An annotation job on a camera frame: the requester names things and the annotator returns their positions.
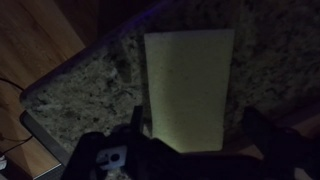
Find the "granite countertop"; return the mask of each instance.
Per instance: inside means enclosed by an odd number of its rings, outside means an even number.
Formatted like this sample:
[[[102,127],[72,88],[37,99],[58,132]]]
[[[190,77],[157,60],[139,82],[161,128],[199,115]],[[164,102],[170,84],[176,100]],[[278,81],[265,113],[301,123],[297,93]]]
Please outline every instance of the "granite countertop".
[[[144,105],[150,119],[145,33],[222,28],[236,31],[227,139],[238,132],[245,106],[278,118],[319,98],[317,0],[169,0],[40,79],[21,95],[21,103],[71,153],[83,133],[108,134],[129,122],[135,105]]]

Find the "wooden floor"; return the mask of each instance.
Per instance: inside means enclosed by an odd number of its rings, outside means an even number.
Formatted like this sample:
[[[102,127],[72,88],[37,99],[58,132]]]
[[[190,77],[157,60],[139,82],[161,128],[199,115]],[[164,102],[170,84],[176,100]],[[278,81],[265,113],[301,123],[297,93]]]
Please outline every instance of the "wooden floor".
[[[0,77],[25,88],[94,41],[98,1],[88,2],[1,0]],[[23,111],[19,93],[0,82],[0,132],[6,138],[30,135],[18,120]],[[0,141],[0,151],[15,144]],[[35,139],[7,156],[32,177],[58,164]]]

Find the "black device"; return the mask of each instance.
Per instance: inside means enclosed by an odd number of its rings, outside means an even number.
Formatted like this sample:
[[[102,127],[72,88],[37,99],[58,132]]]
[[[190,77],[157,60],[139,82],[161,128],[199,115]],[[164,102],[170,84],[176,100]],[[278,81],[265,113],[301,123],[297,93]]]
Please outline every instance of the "black device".
[[[243,128],[265,155],[263,161],[244,155],[180,154],[142,134],[142,112],[136,106],[131,123],[115,127],[107,137],[100,132],[84,134],[62,179],[101,180],[116,168],[133,180],[292,180],[295,167],[314,179],[320,177],[320,143],[292,129],[276,128],[253,108],[245,110]]]

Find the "black cord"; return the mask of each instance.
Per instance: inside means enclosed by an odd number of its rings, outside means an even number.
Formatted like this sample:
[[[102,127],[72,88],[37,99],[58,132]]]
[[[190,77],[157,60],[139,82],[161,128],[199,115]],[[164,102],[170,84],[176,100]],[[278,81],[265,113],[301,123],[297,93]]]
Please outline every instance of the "black cord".
[[[7,79],[0,78],[0,81],[6,82],[6,83],[14,86],[15,88],[17,88],[17,89],[19,89],[19,90],[21,90],[21,91],[24,90],[24,89],[23,89],[21,86],[19,86],[18,84],[14,83],[14,82],[12,82],[12,81],[9,81],[9,80],[7,80]],[[23,145],[24,143],[30,141],[30,139],[32,139],[32,138],[33,138],[33,136],[31,135],[30,137],[28,137],[27,139],[24,139],[24,140],[14,140],[14,139],[5,138],[5,137],[2,136],[2,139],[8,140],[8,141],[20,142],[20,143],[17,144],[17,145],[15,145],[15,146],[12,146],[11,148],[9,148],[9,149],[7,149],[7,150],[5,150],[5,151],[3,151],[3,152],[0,152],[0,157],[3,156],[3,155],[5,155],[5,154],[8,153],[9,151],[11,151],[11,150],[13,150],[13,149],[15,149],[15,148]]]

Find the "cable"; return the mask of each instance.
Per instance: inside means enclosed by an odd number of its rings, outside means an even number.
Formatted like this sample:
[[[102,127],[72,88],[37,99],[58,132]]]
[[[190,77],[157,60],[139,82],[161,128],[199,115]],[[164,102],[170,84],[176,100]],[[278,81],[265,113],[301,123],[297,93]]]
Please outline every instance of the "cable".
[[[12,82],[12,81],[9,81],[9,80],[7,80],[7,79],[0,78],[0,81],[6,82],[6,83],[8,83],[8,84],[10,84],[10,85],[12,85],[12,86],[14,86],[14,87],[16,87],[17,89],[19,89],[19,90],[21,90],[21,91],[24,90],[24,89],[23,89],[21,86],[19,86],[18,84],[14,83],[14,82]]]
[[[17,89],[19,89],[19,90],[21,90],[21,91],[24,90],[21,86],[19,86],[18,84],[14,83],[14,82],[12,82],[12,81],[10,81],[10,80],[4,79],[4,78],[0,78],[0,81],[6,82],[6,83],[14,86],[15,88],[17,88]],[[9,151],[12,151],[13,149],[15,149],[15,148],[23,145],[24,143],[30,141],[30,139],[32,139],[33,136],[31,135],[30,137],[28,137],[27,139],[24,139],[24,140],[14,140],[14,139],[10,139],[10,138],[5,138],[5,137],[3,137],[2,134],[1,134],[1,138],[4,139],[4,140],[7,140],[7,141],[14,141],[14,142],[20,142],[20,143],[17,144],[17,145],[15,145],[15,146],[12,146],[11,148],[9,148],[9,149],[7,149],[7,150],[5,150],[5,151],[3,151],[3,152],[0,152],[0,157],[3,156],[3,155],[5,155],[5,154],[8,153]]]

